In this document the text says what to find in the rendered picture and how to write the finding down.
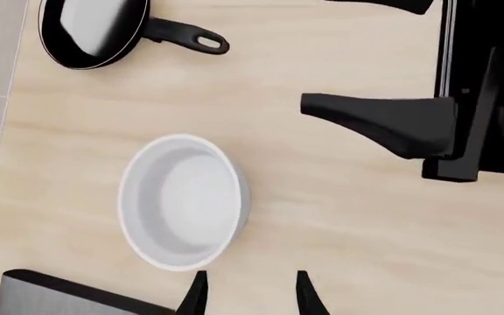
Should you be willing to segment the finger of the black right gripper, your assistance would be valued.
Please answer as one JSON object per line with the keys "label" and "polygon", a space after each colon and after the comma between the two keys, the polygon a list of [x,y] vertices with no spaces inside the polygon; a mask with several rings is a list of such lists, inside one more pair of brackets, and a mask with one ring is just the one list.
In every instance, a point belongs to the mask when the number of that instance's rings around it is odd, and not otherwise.
{"label": "finger of the black right gripper", "polygon": [[424,15],[431,7],[434,0],[326,0],[327,2],[348,2],[379,4],[387,7],[393,7],[398,10],[411,12],[415,15]]}
{"label": "finger of the black right gripper", "polygon": [[454,152],[455,101],[450,97],[302,94],[300,112],[359,133],[403,159],[446,158]]}

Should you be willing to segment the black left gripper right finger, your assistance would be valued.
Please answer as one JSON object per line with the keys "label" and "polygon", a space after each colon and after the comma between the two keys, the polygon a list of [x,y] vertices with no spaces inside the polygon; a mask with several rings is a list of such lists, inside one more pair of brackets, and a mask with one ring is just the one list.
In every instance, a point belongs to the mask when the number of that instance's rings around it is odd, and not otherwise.
{"label": "black left gripper right finger", "polygon": [[297,272],[296,297],[299,315],[331,315],[319,298],[305,270]]}

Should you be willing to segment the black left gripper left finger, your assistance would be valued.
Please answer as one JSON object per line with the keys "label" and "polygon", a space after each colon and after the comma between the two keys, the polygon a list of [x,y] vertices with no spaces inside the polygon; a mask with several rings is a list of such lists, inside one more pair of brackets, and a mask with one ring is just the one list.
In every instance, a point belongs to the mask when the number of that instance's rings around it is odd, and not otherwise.
{"label": "black left gripper left finger", "polygon": [[207,272],[196,272],[195,278],[175,315],[206,315],[208,298]]}

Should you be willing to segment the white bowl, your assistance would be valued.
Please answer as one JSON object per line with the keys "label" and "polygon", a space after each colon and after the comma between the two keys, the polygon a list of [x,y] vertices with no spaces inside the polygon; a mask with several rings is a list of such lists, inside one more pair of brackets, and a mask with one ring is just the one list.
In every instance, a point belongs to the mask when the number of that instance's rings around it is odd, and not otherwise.
{"label": "white bowl", "polygon": [[205,138],[170,134],[148,143],[120,180],[123,235],[147,263],[175,272],[198,270],[227,249],[251,209],[242,168]]}

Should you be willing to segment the grey slab with black edge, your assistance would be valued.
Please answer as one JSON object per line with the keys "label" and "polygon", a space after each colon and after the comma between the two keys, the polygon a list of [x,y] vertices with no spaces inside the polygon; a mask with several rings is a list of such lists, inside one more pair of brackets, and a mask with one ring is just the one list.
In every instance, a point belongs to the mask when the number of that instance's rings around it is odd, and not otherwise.
{"label": "grey slab with black edge", "polygon": [[1,277],[0,315],[175,315],[175,311],[30,269],[10,269]]}

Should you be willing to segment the black frying pan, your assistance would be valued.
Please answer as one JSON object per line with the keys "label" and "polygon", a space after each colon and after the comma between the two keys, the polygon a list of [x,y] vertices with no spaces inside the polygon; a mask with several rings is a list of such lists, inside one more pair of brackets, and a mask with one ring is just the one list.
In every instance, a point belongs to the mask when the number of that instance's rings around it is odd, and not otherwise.
{"label": "black frying pan", "polygon": [[151,16],[151,0],[41,0],[38,35],[59,65],[90,70],[111,65],[141,39],[222,55],[230,44],[196,25]]}

